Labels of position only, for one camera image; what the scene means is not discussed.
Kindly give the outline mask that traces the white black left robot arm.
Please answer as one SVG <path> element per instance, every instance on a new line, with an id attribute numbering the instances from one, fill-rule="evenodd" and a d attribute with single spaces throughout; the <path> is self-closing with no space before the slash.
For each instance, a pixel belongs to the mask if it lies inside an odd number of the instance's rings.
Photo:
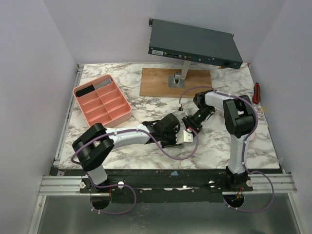
<path id="1" fill-rule="evenodd" d="M 102 193 L 108 187 L 108 176 L 102 163 L 113 149 L 155 142 L 159 142 L 161 148 L 175 146 L 179 130 L 180 122 L 173 114 L 130 128 L 105 128 L 101 123 L 95 123 L 74 141 L 72 148 L 79 164 L 91 178 L 92 188 Z"/>

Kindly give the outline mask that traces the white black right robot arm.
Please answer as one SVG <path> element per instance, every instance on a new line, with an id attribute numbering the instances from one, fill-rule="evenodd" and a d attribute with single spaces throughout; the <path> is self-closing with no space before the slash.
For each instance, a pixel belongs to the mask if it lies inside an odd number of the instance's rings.
<path id="1" fill-rule="evenodd" d="M 215 109 L 224 114 L 225 127 L 231 138 L 230 160 L 226 167 L 222 183 L 230 191 L 241 187 L 248 179 L 246 159 L 249 138 L 256 130 L 258 117 L 247 95 L 233 96 L 217 91 L 206 91 L 195 95 L 193 99 L 198 111 L 182 119 L 186 128 L 196 133 L 202 130 L 202 123 Z"/>

